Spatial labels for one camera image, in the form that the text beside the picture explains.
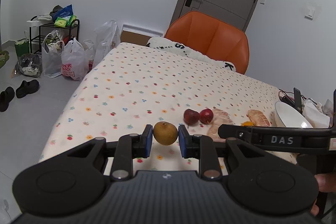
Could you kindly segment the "right hand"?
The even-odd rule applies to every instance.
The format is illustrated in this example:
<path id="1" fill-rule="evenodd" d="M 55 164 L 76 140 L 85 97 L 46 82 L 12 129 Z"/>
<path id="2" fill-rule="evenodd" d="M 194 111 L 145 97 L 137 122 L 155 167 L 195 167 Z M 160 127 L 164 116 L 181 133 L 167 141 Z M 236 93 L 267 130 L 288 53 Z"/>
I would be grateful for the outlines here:
<path id="1" fill-rule="evenodd" d="M 315 179 L 318 182 L 320 192 L 332 193 L 336 191 L 336 174 L 316 174 Z"/>

